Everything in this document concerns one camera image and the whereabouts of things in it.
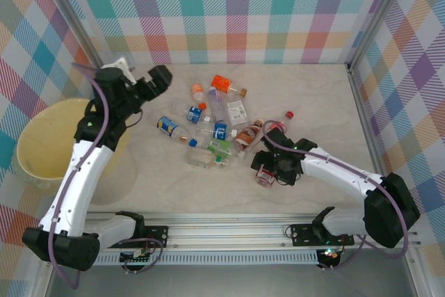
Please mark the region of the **aluminium frame floor bar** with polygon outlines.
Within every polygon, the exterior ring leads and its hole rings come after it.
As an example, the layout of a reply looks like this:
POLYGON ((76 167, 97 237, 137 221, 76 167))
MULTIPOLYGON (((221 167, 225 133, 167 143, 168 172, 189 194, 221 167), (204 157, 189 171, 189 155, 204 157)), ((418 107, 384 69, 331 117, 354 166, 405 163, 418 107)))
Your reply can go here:
MULTIPOLYGON (((366 108, 359 90, 359 85, 355 80, 351 67, 348 64, 346 64, 345 67, 373 167, 376 172, 385 175, 387 171, 379 155, 378 144, 374 138, 371 121, 367 118, 366 108)), ((433 287, 432 281, 428 276, 426 258, 422 254, 423 244, 417 240, 418 236, 419 235, 415 230, 410 237, 412 243, 405 254, 408 273, 412 278, 414 290, 418 297, 439 297, 437 289, 433 287)))

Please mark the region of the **round pale yellow bin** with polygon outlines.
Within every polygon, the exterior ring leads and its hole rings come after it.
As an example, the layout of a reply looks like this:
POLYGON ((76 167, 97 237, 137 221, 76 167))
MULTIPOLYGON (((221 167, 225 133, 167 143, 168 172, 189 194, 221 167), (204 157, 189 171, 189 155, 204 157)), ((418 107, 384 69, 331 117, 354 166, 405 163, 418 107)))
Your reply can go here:
MULTIPOLYGON (((89 100, 70 98, 37 114, 21 133, 13 158, 17 178, 44 195, 55 195, 72 155, 74 133, 89 100)), ((128 145, 130 131, 121 136, 107 163, 91 203, 108 205, 121 200, 133 188, 137 166, 128 145)))

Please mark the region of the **green label bottle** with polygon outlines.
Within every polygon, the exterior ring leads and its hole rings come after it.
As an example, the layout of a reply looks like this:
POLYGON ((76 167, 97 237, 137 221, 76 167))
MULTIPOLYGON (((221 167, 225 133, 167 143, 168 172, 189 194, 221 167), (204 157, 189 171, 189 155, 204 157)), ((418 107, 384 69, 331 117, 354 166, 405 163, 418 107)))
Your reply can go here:
POLYGON ((240 159, 245 156, 245 152, 239 150, 232 142, 223 141, 217 138, 211 138, 206 144, 206 148, 217 156, 240 159))

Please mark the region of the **orange label bottle brown cap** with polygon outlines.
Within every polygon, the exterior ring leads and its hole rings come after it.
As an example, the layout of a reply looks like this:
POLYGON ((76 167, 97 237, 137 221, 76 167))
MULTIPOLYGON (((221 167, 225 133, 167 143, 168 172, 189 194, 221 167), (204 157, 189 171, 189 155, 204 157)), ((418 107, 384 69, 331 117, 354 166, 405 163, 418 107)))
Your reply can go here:
POLYGON ((222 77, 220 75, 215 75, 215 77, 211 81, 211 85, 215 89, 225 94, 234 93, 240 95, 241 97, 245 97, 247 94, 246 88, 242 88, 240 85, 234 83, 231 79, 222 77))

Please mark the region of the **red label bottle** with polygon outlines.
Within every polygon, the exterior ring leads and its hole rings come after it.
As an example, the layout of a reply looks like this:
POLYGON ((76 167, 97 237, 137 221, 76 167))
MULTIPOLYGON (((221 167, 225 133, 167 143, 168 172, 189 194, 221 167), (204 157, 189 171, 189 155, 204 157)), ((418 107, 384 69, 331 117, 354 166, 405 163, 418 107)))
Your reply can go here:
POLYGON ((255 175, 255 181, 264 188, 271 188, 275 182, 275 176, 270 171, 260 168, 255 175))

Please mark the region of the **clear bottle purple label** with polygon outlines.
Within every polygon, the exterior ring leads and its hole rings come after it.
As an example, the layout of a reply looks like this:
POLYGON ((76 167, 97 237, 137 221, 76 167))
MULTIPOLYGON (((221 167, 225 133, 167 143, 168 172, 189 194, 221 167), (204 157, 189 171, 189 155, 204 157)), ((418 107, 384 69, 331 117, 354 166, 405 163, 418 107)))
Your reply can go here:
POLYGON ((213 86, 208 91, 208 102, 216 122, 225 122, 225 110, 220 92, 213 86))

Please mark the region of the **blue yellow label bottle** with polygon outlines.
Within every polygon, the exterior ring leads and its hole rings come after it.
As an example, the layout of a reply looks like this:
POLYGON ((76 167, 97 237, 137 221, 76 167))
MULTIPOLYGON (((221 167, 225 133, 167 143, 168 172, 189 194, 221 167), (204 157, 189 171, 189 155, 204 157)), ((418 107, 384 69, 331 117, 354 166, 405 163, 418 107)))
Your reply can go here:
POLYGON ((167 116, 161 116, 157 121, 156 127, 172 140, 179 143, 188 143, 191 139, 188 130, 167 116))

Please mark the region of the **large clear square bottle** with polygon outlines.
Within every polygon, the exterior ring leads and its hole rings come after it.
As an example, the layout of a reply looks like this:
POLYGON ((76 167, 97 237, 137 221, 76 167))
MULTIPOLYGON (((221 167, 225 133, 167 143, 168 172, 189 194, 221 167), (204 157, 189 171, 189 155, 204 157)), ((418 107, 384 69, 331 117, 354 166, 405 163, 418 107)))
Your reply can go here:
POLYGON ((186 161, 193 166, 206 169, 215 166, 215 159, 212 152, 199 147, 198 142, 194 138, 191 139, 188 144, 186 161))

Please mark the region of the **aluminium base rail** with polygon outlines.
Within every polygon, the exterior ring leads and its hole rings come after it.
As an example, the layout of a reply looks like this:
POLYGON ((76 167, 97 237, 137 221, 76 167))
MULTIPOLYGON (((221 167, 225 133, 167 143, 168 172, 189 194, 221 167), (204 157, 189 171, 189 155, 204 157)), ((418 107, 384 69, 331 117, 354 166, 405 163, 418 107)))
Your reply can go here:
POLYGON ((140 212, 147 225, 168 226, 167 251, 293 250, 291 224, 313 214, 185 214, 140 212))

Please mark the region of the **small bottle peach cap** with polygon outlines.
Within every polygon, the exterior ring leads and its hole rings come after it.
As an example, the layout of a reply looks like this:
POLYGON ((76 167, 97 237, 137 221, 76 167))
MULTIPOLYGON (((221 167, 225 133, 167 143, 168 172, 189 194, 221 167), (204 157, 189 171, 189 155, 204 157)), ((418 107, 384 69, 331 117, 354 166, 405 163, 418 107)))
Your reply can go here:
POLYGON ((204 89, 200 83, 193 83, 190 87, 190 90, 191 96, 196 102, 201 103, 204 101, 204 89))

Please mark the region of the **small blue label bottle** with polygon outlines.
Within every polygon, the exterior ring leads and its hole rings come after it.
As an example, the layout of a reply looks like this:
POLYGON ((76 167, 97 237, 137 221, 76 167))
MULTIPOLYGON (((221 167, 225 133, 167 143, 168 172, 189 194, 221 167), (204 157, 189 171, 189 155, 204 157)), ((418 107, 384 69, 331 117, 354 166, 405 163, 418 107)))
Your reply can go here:
POLYGON ((197 124, 199 122, 210 122, 211 116, 209 116, 204 109, 191 106, 186 113, 186 119, 193 124, 197 124))

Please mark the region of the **square bottle white label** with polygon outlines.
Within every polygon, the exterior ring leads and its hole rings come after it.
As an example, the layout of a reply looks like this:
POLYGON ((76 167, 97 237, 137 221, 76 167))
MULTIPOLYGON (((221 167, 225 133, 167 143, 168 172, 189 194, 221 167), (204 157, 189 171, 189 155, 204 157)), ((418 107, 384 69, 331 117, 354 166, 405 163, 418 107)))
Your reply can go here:
POLYGON ((248 114, 241 100, 227 102, 226 106, 229 121, 233 127, 243 125, 248 122, 248 114))

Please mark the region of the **aluminium frame post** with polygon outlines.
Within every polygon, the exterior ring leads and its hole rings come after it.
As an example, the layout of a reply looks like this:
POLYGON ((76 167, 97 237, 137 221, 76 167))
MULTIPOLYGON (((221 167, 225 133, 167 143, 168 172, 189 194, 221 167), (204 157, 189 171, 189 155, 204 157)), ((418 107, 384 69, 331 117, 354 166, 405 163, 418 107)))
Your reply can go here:
POLYGON ((91 62, 100 66, 113 55, 87 0, 56 0, 91 62))
POLYGON ((371 13, 367 14, 367 17, 364 19, 363 28, 357 32, 356 39, 350 50, 350 55, 346 58, 346 68, 350 76, 353 75, 359 62, 365 56, 372 39, 374 39, 394 2, 395 0, 373 0, 373 3, 369 6, 371 13))

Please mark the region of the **pink bottle red cap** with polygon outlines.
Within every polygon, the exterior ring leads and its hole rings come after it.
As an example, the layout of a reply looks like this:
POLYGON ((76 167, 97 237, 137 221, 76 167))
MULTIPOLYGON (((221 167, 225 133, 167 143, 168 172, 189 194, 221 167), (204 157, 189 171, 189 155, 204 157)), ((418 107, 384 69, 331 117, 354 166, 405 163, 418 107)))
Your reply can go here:
POLYGON ((283 134, 285 134, 289 128, 289 124, 294 117, 293 111, 285 111, 280 113, 270 124, 264 127, 266 132, 272 129, 279 129, 283 134))

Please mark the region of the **blue label water bottle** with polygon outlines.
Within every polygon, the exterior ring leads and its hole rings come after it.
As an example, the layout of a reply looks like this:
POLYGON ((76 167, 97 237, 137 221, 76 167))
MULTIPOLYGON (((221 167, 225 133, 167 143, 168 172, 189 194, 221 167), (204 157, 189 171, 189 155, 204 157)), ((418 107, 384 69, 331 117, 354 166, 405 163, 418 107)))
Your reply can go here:
POLYGON ((224 141, 231 141, 238 134, 236 129, 221 122, 199 122, 195 129, 198 136, 210 136, 224 141))

